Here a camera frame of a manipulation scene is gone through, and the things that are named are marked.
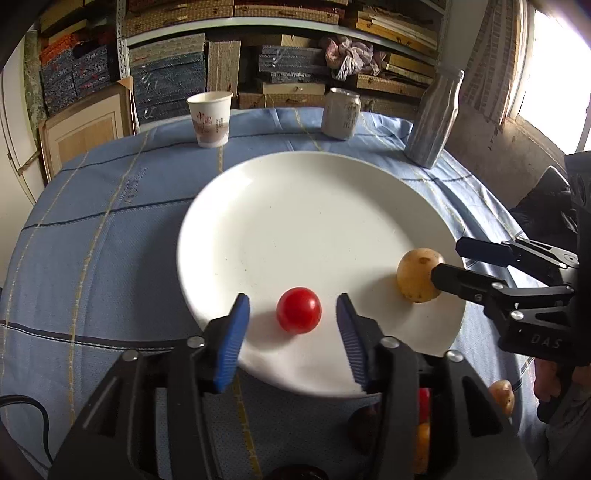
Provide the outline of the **person's right hand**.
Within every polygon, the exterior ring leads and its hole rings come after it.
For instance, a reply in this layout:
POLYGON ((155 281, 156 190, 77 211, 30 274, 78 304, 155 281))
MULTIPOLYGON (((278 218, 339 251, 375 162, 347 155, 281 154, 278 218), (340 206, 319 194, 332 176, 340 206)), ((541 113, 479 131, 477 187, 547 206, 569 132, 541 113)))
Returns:
POLYGON ((575 367, 548 360, 535 360, 534 394, 538 399, 537 416, 548 424, 558 412, 571 385, 575 367))

